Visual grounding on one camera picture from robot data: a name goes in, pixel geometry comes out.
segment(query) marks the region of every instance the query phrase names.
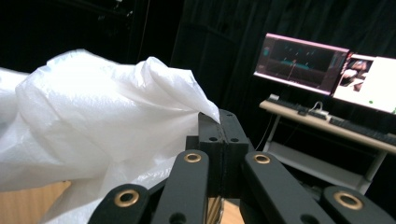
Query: plastic sheet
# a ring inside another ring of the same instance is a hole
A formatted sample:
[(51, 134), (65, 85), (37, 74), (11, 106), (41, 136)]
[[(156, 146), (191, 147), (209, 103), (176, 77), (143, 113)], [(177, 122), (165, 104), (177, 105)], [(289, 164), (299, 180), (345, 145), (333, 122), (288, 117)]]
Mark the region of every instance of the plastic sheet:
[(118, 64), (73, 50), (8, 88), (15, 106), (0, 110), (0, 190), (72, 182), (45, 223), (86, 223), (116, 186), (159, 183), (197, 134), (198, 112), (219, 122), (191, 71), (154, 57)]

